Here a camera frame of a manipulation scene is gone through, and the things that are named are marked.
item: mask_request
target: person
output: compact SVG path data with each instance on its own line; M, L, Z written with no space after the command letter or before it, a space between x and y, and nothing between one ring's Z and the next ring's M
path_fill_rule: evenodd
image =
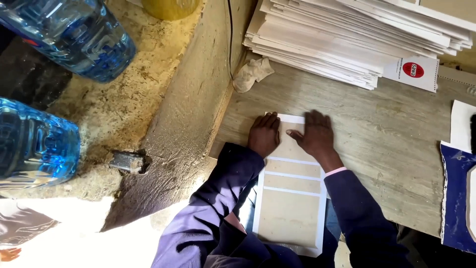
M240 192L279 145L279 124L277 113L260 116L249 131L247 147L224 145L209 179L165 228L152 268L333 267L333 261L319 263L319 257L314 263L303 261L287 247L262 243L246 233L232 212ZM396 242L396 230L335 151L329 116L307 112L304 133L286 133L326 172L324 182L352 267L411 267L407 249Z

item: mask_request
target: shirt cuff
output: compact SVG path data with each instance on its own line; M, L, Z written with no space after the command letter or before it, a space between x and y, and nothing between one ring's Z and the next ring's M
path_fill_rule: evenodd
M335 174L335 173L337 173L337 172L344 171L344 170L347 170L347 168L346 168L345 166L340 167L340 168L338 168L338 169L334 169L333 171L327 172L327 173L326 173L326 177L327 177L327 176L331 176L332 174Z

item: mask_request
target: jacket sleeve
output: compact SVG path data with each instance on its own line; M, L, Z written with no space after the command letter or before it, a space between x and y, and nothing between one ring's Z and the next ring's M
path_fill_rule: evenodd
M263 168L260 155L226 143L209 179L162 233L152 267L203 267L207 255L218 245L223 218L235 207L244 186Z
M350 170L324 179L346 237L352 267L412 267L408 250L397 244L397 231L378 203Z

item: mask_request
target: water bottle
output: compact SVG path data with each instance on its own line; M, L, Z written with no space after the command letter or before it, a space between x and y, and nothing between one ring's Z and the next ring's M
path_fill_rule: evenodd
M79 146L74 123L0 98L0 190L67 181L76 172Z
M99 82L114 80L136 52L102 0L0 0L0 23L59 65Z

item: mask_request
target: red circle logo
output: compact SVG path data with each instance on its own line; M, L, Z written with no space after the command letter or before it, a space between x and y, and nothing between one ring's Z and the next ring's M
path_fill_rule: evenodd
M420 78L425 74L423 68L414 62L407 62L403 64L402 69L408 76L413 78Z

